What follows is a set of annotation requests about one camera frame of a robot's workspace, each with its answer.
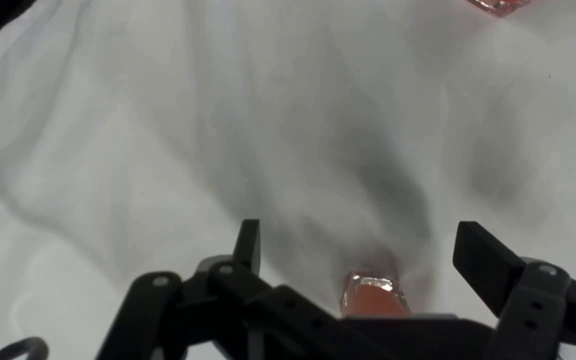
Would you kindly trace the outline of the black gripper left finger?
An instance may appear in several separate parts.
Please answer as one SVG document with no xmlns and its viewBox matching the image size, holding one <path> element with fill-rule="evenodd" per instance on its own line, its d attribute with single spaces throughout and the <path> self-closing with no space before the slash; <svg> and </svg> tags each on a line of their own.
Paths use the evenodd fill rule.
<svg viewBox="0 0 576 360">
<path fill-rule="evenodd" d="M 234 249 L 189 278 L 137 275 L 93 360 L 188 360 L 197 343 L 228 360 L 333 360 L 327 328 L 310 300 L 260 278 L 260 221 L 244 220 Z"/>
</svg>

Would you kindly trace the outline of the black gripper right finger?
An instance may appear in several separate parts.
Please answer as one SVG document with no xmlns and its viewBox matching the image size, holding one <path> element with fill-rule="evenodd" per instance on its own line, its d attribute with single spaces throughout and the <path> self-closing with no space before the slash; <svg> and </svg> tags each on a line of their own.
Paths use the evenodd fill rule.
<svg viewBox="0 0 576 360">
<path fill-rule="evenodd" d="M 524 257 L 478 221 L 459 221 L 451 263 L 497 318 L 481 360 L 557 360 L 576 345 L 576 278 Z"/>
</svg>

